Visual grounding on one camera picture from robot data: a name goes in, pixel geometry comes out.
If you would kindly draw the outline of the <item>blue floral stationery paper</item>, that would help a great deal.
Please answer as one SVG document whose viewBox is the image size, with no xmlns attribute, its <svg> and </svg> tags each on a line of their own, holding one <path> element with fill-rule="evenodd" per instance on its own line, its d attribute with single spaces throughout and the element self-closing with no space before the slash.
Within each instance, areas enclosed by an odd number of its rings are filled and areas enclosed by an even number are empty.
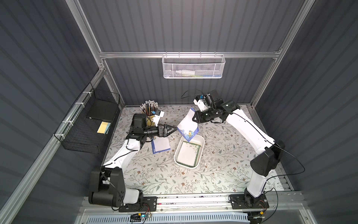
<svg viewBox="0 0 358 224">
<path fill-rule="evenodd" d="M 168 137 L 155 137 L 152 141 L 153 154 L 166 152 L 170 150 L 170 141 Z"/>
</svg>

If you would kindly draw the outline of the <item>white plastic storage box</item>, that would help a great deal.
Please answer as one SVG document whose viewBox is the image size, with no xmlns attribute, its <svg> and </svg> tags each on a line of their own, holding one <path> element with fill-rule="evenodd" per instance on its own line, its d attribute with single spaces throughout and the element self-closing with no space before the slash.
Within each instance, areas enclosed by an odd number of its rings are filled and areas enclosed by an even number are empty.
<svg viewBox="0 0 358 224">
<path fill-rule="evenodd" d="M 174 162 L 186 169 L 197 169 L 204 151 L 205 139 L 201 135 L 194 136 L 190 142 L 181 137 L 174 154 Z"/>
</svg>

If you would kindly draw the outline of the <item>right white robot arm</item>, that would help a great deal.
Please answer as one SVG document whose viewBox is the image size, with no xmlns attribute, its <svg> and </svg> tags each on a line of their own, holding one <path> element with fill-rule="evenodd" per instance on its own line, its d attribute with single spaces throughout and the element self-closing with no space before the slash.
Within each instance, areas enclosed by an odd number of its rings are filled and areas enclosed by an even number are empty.
<svg viewBox="0 0 358 224">
<path fill-rule="evenodd" d="M 224 102 L 207 95 L 197 96 L 194 104 L 199 108 L 192 118 L 194 122 L 200 124 L 220 118 L 233 126 L 251 144 L 257 156 L 250 162 L 253 174 L 245 194 L 247 199 L 260 198 L 269 175 L 280 162 L 285 144 L 269 137 L 233 101 Z"/>
</svg>

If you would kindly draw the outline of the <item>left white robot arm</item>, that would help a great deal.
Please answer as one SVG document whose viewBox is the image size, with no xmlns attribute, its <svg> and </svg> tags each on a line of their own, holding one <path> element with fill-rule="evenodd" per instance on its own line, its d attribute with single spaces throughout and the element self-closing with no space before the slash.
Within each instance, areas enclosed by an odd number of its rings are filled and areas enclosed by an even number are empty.
<svg viewBox="0 0 358 224">
<path fill-rule="evenodd" d="M 122 147 L 102 166 L 92 170 L 88 196 L 90 204 L 109 206 L 118 211 L 132 205 L 142 208 L 143 191 L 125 186 L 125 169 L 148 138 L 168 137 L 177 131 L 176 126 L 167 124 L 148 126 L 148 120 L 145 114 L 134 114 Z"/>
</svg>

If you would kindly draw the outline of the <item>yellow pencil cup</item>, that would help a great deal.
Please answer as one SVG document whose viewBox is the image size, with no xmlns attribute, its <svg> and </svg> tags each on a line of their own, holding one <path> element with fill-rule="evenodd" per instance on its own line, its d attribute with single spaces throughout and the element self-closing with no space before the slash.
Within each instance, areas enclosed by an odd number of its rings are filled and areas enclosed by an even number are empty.
<svg viewBox="0 0 358 224">
<path fill-rule="evenodd" d="M 156 122 L 154 121 L 155 116 L 156 115 L 152 114 L 151 116 L 146 117 L 147 126 L 149 126 L 149 127 L 155 127 L 156 126 Z"/>
</svg>

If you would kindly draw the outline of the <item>coloured pencils bunch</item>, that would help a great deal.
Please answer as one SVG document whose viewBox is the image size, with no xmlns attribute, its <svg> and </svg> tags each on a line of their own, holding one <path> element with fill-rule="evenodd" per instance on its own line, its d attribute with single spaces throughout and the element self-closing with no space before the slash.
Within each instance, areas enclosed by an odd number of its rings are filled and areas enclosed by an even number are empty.
<svg viewBox="0 0 358 224">
<path fill-rule="evenodd" d="M 140 106 L 140 110 L 147 116 L 155 115 L 158 110 L 158 103 L 154 100 L 148 100 Z"/>
</svg>

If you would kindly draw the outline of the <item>floral table mat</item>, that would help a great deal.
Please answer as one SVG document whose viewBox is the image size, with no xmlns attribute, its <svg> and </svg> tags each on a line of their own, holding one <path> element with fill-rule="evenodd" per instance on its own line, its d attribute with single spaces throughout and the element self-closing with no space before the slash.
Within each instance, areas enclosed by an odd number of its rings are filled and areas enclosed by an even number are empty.
<svg viewBox="0 0 358 224">
<path fill-rule="evenodd" d="M 205 146 L 196 169 L 186 169 L 174 161 L 181 134 L 169 136 L 170 150 L 154 154 L 146 143 L 124 172 L 127 187 L 146 195 L 243 192 L 256 154 L 248 141 L 231 125 L 205 123 L 199 126 Z"/>
</svg>

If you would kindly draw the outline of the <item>white glue bottle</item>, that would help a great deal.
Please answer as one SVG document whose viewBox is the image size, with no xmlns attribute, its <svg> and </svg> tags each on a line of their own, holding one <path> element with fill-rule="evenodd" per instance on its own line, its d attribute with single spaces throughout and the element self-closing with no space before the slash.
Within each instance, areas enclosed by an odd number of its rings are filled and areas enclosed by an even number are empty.
<svg viewBox="0 0 358 224">
<path fill-rule="evenodd" d="M 181 75 L 181 76 L 195 76 L 195 71 L 191 71 L 191 70 L 179 70 L 176 71 L 176 74 Z"/>
</svg>

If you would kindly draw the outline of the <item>yellow sticky notes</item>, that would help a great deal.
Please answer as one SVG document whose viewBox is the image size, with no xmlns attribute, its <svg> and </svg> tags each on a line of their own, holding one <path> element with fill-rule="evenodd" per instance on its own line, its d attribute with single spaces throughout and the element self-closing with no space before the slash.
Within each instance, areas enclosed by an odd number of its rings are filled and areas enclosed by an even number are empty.
<svg viewBox="0 0 358 224">
<path fill-rule="evenodd" d="M 111 125 L 110 122 L 102 121 L 100 126 L 99 126 L 99 128 L 98 128 L 98 130 L 97 130 L 97 133 L 106 134 L 108 128 L 110 127 L 110 125 Z"/>
</svg>

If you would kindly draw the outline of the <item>black notebook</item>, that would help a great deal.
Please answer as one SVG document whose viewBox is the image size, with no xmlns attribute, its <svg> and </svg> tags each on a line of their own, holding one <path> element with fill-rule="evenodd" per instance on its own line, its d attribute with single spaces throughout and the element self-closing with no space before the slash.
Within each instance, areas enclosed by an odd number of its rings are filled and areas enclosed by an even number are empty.
<svg viewBox="0 0 358 224">
<path fill-rule="evenodd" d="M 86 117 L 104 122 L 112 122 L 117 113 L 117 109 L 118 106 L 116 103 L 96 99 Z"/>
</svg>

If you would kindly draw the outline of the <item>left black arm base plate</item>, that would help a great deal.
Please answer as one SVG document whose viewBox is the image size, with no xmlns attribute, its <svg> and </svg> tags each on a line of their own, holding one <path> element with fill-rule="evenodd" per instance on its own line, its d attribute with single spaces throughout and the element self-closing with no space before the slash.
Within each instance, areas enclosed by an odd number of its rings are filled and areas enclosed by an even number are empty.
<svg viewBox="0 0 358 224">
<path fill-rule="evenodd" d="M 157 197 L 143 197 L 140 198 L 137 203 L 128 203 L 119 207 L 119 212 L 146 212 L 156 211 L 157 209 Z"/>
</svg>

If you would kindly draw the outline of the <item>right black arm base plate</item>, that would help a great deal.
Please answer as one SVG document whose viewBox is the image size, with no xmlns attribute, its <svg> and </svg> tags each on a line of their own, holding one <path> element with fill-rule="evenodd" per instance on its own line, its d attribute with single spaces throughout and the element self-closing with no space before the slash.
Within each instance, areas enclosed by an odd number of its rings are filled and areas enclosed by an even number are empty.
<svg viewBox="0 0 358 224">
<path fill-rule="evenodd" d="M 264 194 L 259 197 L 252 197 L 250 194 L 232 194 L 228 196 L 232 209 L 257 209 L 267 210 L 269 208 L 268 201 Z"/>
</svg>

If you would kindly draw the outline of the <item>aluminium front rail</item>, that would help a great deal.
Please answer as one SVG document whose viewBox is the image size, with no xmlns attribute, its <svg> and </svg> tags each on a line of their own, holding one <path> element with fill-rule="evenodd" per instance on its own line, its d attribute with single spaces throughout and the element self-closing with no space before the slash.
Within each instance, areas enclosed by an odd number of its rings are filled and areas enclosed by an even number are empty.
<svg viewBox="0 0 358 224">
<path fill-rule="evenodd" d="M 157 195 L 156 211 L 160 213 L 184 213 L 204 211 L 230 211 L 232 210 L 229 201 L 230 193 L 207 193 L 207 194 L 178 194 L 178 195 Z M 307 201 L 300 191 L 270 191 L 266 194 L 269 204 L 267 211 L 280 210 L 303 210 L 308 209 Z M 84 215 L 119 215 L 111 207 L 93 205 L 85 197 L 78 216 Z"/>
</svg>

